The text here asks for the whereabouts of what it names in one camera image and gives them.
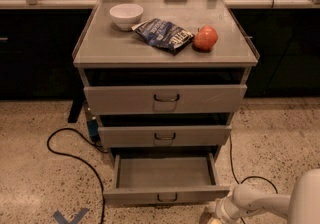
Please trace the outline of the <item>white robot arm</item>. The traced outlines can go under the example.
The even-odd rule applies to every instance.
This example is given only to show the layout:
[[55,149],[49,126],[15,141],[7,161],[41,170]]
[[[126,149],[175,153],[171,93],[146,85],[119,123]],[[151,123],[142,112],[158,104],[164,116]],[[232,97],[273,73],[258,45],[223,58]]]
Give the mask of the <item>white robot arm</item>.
[[240,218],[265,212],[286,219],[287,224],[320,224],[320,169],[300,176],[290,195],[239,184],[231,195],[216,201],[215,212],[206,224],[235,224]]

